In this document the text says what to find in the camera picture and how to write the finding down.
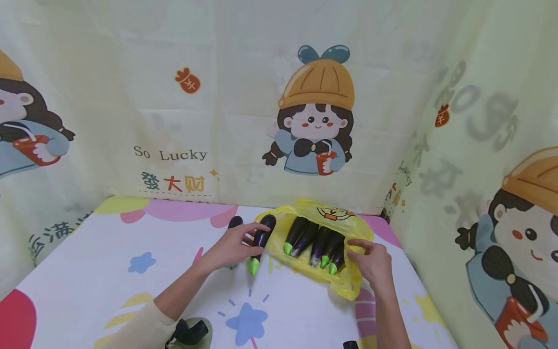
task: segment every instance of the blue shirt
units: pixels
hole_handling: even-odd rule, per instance
[[[25,125],[34,135],[47,136],[49,140],[46,143],[46,149],[49,153],[62,156],[68,152],[70,141],[57,130],[25,119],[17,122]],[[0,178],[39,167],[25,154],[14,148],[12,142],[0,140],[0,159]]]
[[[499,246],[490,238],[494,227],[492,219],[485,214],[479,218],[477,237],[475,239],[475,255],[467,262],[469,285],[475,302],[494,324],[502,313],[508,297],[512,295],[506,281],[491,278],[481,265],[481,259],[486,250],[491,246]],[[514,273],[526,280],[524,275],[514,265]],[[519,349],[558,349],[558,304],[549,298],[549,311],[538,319],[546,330],[549,340],[546,343],[526,336],[519,342]]]
[[[317,154],[310,152],[306,156],[296,156],[293,153],[293,150],[297,139],[298,138],[286,130],[279,130],[275,134],[275,143],[277,143],[281,152],[287,157],[287,160],[285,161],[285,171],[296,174],[317,176],[319,174],[318,160],[316,159]],[[335,139],[330,139],[329,141],[331,141],[331,150],[336,153],[335,158],[331,160],[331,170],[333,172],[337,172],[343,167],[343,165],[345,165],[345,152],[338,141]]]

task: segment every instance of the beige sleeve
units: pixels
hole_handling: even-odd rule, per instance
[[[161,313],[151,301],[118,330],[103,349],[163,349],[177,322]]]

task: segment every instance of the colorful tablecloth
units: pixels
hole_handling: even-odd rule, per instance
[[[5,348],[101,348],[147,302],[210,248],[240,215],[265,208],[113,197],[0,302]],[[393,257],[393,274],[414,348],[457,348],[389,225],[363,216]],[[369,285],[349,302],[326,284],[266,254],[256,277],[245,264],[216,271],[184,314],[210,324],[211,348],[376,347]],[[242,318],[257,318],[237,326]]]

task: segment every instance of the girl's eye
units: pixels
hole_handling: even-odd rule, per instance
[[[537,240],[537,232],[531,228],[527,228],[527,230],[525,230],[525,236],[527,236],[527,238],[531,241]]]

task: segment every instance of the pink tablecloth patch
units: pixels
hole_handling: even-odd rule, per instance
[[[170,222],[193,222],[211,218],[215,228],[226,226],[238,210],[236,205],[204,204],[152,199],[137,211],[122,213],[122,222],[135,223],[145,214]]]
[[[386,222],[385,219],[378,216],[361,216],[361,217],[368,223],[370,228],[372,228],[374,235],[381,237],[382,239],[386,240],[387,242],[394,245],[395,247],[403,248],[401,247],[401,243],[399,242],[397,237],[395,237],[393,230],[391,230],[391,227],[389,226],[389,224]]]
[[[0,302],[0,347],[31,348],[36,325],[35,306],[25,293],[15,289]]]

